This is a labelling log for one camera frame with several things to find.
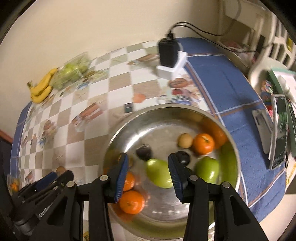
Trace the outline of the orange tangerine edge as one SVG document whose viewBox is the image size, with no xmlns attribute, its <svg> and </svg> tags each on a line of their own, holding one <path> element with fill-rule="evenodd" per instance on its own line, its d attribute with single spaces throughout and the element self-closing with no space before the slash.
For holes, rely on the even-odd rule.
<svg viewBox="0 0 296 241">
<path fill-rule="evenodd" d="M 125 184 L 123 187 L 123 192 L 133 189 L 134 186 L 135 186 L 135 177 L 134 177 L 133 173 L 127 172 L 127 175 L 125 178 Z"/>
</svg>

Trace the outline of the orange tangerine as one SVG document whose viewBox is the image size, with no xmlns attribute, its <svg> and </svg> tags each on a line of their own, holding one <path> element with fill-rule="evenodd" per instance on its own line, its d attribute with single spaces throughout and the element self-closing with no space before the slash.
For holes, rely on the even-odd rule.
<svg viewBox="0 0 296 241">
<path fill-rule="evenodd" d="M 214 150 L 214 139 L 207 133 L 197 134 L 193 140 L 193 149 L 199 155 L 206 155 Z"/>
<path fill-rule="evenodd" d="M 121 210 L 127 214 L 138 214 L 145 206 L 145 198 L 137 191 L 124 192 L 119 199 Z"/>
</svg>

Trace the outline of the small dark cherry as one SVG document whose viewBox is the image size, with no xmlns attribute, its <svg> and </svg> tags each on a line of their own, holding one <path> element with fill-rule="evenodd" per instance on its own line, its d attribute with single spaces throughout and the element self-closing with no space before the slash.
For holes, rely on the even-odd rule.
<svg viewBox="0 0 296 241">
<path fill-rule="evenodd" d="M 148 144 L 141 145 L 136 149 L 137 156 L 144 161 L 147 161 L 152 158 L 152 149 Z"/>
</svg>

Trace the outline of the small green mango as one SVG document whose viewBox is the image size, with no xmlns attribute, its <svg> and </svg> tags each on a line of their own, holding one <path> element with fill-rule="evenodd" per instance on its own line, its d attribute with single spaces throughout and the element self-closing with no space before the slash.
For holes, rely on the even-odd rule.
<svg viewBox="0 0 296 241">
<path fill-rule="evenodd" d="M 169 189 L 173 187 L 168 163 L 160 159 L 149 159 L 146 162 L 147 178 L 160 188 Z"/>
</svg>

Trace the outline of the tan longan fruit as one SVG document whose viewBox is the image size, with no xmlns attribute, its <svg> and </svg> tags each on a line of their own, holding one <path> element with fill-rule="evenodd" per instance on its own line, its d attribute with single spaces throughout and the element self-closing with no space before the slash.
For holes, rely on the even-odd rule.
<svg viewBox="0 0 296 241">
<path fill-rule="evenodd" d="M 193 144 L 193 137 L 189 133 L 182 133 L 178 137 L 178 146 L 183 148 L 183 149 L 188 149 L 192 146 Z"/>
</svg>

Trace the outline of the checkered printed tablecloth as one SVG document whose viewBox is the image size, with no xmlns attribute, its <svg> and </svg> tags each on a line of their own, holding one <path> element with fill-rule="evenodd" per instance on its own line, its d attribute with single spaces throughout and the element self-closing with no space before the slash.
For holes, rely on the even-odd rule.
<svg viewBox="0 0 296 241">
<path fill-rule="evenodd" d="M 188 63 L 176 80 L 156 76 L 157 42 L 128 46 L 92 60 L 91 78 L 52 91 L 21 112 L 11 152 L 10 187 L 23 187 L 58 167 L 78 184 L 98 176 L 103 144 L 112 127 L 131 113 L 156 104 L 184 103 L 212 114 L 238 147 L 238 192 L 259 221 L 285 193 L 285 168 L 269 169 L 252 116 L 264 105 L 241 71 L 217 48 L 182 38 Z"/>
</svg>

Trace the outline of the lower yellow banana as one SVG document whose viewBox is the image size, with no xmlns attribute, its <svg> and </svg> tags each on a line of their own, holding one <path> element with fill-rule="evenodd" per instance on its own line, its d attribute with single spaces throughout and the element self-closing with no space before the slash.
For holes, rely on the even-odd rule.
<svg viewBox="0 0 296 241">
<path fill-rule="evenodd" d="M 45 88 L 45 90 L 40 94 L 40 95 L 31 95 L 31 100 L 34 103 L 41 103 L 43 102 L 48 96 L 49 94 L 52 92 L 52 87 L 48 86 Z"/>
</svg>

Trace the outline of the large steel bowl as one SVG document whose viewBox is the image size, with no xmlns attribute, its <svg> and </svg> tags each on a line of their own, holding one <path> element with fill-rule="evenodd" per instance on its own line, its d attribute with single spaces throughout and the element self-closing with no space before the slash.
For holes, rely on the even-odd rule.
<svg viewBox="0 0 296 241">
<path fill-rule="evenodd" d="M 182 240 L 190 198 L 190 176 L 210 184 L 240 184 L 240 157 L 233 138 L 211 114 L 182 104 L 160 104 L 119 120 L 106 142 L 103 170 L 120 154 L 129 158 L 133 191 L 145 205 L 138 214 L 109 204 L 112 217 L 126 230 L 147 240 Z"/>
</svg>

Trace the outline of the upper yellow banana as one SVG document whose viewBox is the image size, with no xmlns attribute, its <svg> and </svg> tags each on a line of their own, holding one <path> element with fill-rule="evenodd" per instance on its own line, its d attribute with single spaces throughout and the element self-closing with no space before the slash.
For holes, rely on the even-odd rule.
<svg viewBox="0 0 296 241">
<path fill-rule="evenodd" d="M 31 81 L 28 82 L 27 87 L 29 88 L 31 94 L 39 96 L 49 86 L 49 82 L 57 70 L 58 68 L 51 69 L 36 86 L 33 86 Z"/>
</svg>

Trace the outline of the grey phone stand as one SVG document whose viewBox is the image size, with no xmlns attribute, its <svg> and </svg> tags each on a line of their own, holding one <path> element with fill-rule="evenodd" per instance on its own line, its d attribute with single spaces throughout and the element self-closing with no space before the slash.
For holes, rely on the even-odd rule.
<svg viewBox="0 0 296 241">
<path fill-rule="evenodd" d="M 253 110 L 252 116 L 257 126 L 263 152 L 268 154 L 271 146 L 271 135 L 273 132 L 270 116 L 265 109 Z"/>
</svg>

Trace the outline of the smartphone on stand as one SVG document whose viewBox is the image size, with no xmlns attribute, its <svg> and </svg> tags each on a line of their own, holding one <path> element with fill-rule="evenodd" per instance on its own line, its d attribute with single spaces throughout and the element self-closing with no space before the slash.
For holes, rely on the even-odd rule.
<svg viewBox="0 0 296 241">
<path fill-rule="evenodd" d="M 283 94 L 274 94 L 271 98 L 273 108 L 273 127 L 269 160 L 271 170 L 278 168 L 286 160 L 288 116 L 287 101 Z"/>
</svg>

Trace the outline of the clear box of green fruit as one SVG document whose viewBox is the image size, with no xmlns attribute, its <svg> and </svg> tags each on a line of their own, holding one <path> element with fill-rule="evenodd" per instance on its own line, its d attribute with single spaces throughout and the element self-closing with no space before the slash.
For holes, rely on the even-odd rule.
<svg viewBox="0 0 296 241">
<path fill-rule="evenodd" d="M 49 85 L 53 89 L 62 90 L 82 78 L 89 69 L 91 60 L 88 52 L 81 53 L 67 61 L 53 75 Z"/>
</svg>

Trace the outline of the colourful snack can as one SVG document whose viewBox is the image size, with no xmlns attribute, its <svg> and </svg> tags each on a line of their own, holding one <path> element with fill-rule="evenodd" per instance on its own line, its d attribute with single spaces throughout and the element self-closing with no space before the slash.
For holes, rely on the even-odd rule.
<svg viewBox="0 0 296 241">
<path fill-rule="evenodd" d="M 264 80 L 260 87 L 260 97 L 265 105 L 271 105 L 271 96 L 273 95 L 273 85 L 270 81 Z"/>
</svg>

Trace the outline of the black power adapter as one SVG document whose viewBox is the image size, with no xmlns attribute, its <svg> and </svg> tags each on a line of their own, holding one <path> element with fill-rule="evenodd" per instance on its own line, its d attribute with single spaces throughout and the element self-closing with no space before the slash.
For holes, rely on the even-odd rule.
<svg viewBox="0 0 296 241">
<path fill-rule="evenodd" d="M 165 67 L 174 68 L 178 60 L 179 45 L 172 32 L 158 42 L 160 64 Z"/>
</svg>

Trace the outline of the white plastic chair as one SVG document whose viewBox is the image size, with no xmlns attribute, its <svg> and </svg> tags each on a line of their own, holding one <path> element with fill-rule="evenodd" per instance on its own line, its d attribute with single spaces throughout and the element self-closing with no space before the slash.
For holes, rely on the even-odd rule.
<svg viewBox="0 0 296 241">
<path fill-rule="evenodd" d="M 260 1 L 219 1 L 219 49 L 260 91 L 271 68 L 288 70 L 295 42 L 278 17 Z"/>
</svg>

